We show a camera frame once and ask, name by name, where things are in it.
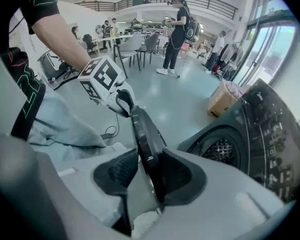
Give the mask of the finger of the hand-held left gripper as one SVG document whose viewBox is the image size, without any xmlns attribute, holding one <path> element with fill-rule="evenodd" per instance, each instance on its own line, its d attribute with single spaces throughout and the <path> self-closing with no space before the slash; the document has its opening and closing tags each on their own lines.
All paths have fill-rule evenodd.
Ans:
<svg viewBox="0 0 300 240">
<path fill-rule="evenodd" d="M 128 110 L 126 110 L 120 104 L 120 101 L 123 101 L 128 105 Z M 115 97 L 115 102 L 116 102 L 117 106 L 119 107 L 119 110 L 117 111 L 117 113 L 120 114 L 124 118 L 129 118 L 130 113 L 135 106 L 135 103 L 131 96 L 131 93 L 127 89 L 122 89 L 122 90 L 118 89 L 117 95 Z"/>
</svg>

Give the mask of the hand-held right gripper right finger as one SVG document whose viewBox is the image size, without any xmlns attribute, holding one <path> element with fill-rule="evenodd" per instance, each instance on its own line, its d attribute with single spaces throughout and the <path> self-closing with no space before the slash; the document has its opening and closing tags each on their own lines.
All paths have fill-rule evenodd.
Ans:
<svg viewBox="0 0 300 240">
<path fill-rule="evenodd" d="M 265 240 L 294 203 L 237 168 L 190 153 L 139 153 L 162 210 L 144 240 Z"/>
</svg>

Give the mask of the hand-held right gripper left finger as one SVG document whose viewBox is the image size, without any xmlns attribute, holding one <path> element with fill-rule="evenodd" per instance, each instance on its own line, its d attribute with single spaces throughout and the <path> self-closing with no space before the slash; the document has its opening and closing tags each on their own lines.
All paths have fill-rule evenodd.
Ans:
<svg viewBox="0 0 300 240">
<path fill-rule="evenodd" d="M 37 155 L 40 179 L 67 237 L 130 237 L 128 186 L 138 171 L 138 152 L 66 162 L 59 169 Z"/>
</svg>

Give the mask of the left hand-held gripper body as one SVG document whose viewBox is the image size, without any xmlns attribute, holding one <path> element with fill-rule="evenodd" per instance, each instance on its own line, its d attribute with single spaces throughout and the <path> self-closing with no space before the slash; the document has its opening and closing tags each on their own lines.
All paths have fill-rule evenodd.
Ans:
<svg viewBox="0 0 300 240">
<path fill-rule="evenodd" d="M 136 101 L 134 91 L 124 78 L 122 69 L 108 55 L 92 59 L 77 79 L 91 100 L 115 113 L 119 110 L 116 104 L 117 90 L 128 90 L 134 103 Z M 120 104 L 126 110 L 129 109 L 124 101 L 120 101 Z"/>
</svg>

